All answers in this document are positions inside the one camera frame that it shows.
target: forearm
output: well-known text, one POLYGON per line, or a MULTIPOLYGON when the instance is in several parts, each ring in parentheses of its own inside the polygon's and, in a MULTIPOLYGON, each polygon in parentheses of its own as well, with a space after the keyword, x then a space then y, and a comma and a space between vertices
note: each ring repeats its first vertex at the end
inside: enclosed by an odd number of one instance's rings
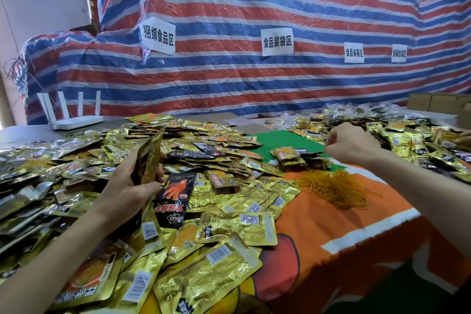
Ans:
POLYGON ((105 235, 99 218, 85 215, 77 220, 0 286, 0 313, 44 313, 105 235))
POLYGON ((471 187, 382 150, 365 168, 387 182, 471 260, 471 187))

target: pile of rubber bands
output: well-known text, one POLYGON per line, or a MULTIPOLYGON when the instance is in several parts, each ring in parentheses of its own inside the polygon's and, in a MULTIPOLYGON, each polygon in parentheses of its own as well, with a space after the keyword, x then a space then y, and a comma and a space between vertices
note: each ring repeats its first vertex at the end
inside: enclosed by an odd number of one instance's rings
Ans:
POLYGON ((345 170, 337 170, 334 173, 313 170, 297 176, 295 180, 304 191, 315 193, 339 209, 365 210, 365 195, 378 196, 362 187, 356 177, 345 170))

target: white paper sign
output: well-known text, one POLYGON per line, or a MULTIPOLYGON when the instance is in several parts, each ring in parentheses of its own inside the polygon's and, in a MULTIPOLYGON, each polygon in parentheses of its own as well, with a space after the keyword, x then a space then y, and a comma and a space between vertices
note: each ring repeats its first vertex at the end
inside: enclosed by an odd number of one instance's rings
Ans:
POLYGON ((140 23, 142 47, 167 55, 175 54, 175 25, 155 17, 140 23))
POLYGON ((344 43, 345 63, 365 63, 362 43, 344 43))
POLYGON ((279 27, 277 29, 262 29, 262 55, 286 55, 294 53, 293 29, 279 27))
POLYGON ((407 45, 394 43, 392 45, 391 62, 406 62, 407 61, 407 45))

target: white router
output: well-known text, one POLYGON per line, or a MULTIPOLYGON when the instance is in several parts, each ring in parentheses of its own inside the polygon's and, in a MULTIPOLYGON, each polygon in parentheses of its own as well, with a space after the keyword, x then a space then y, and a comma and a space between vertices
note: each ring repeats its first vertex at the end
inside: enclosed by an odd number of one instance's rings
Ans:
POLYGON ((49 124, 54 130, 71 130, 82 128, 91 124, 103 122, 103 117, 100 115, 100 98, 101 92, 97 91, 97 98, 95 101, 95 115, 83 115, 83 92, 79 92, 79 103, 77 105, 77 117, 69 118, 69 111, 67 103, 65 102, 64 92, 57 92, 59 95, 60 108, 62 110, 62 118, 56 120, 56 115, 52 109, 51 100, 48 93, 38 93, 39 102, 41 103, 42 110, 46 114, 49 124))

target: red white blue striped tarp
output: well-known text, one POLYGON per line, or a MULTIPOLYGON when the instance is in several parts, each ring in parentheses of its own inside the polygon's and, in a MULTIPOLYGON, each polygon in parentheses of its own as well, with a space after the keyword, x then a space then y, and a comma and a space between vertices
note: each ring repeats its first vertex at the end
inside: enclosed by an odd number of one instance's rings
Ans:
POLYGON ((41 35, 26 44, 27 117, 44 123, 36 94, 64 91, 76 114, 238 115, 403 102, 411 92, 471 85, 471 0, 98 0, 102 32, 41 35), (150 16, 176 25, 176 54, 139 46, 150 16), (291 27, 294 54, 262 57, 261 29, 291 27), (344 42, 365 63, 344 63, 344 42), (392 44, 408 45, 391 63, 392 44))

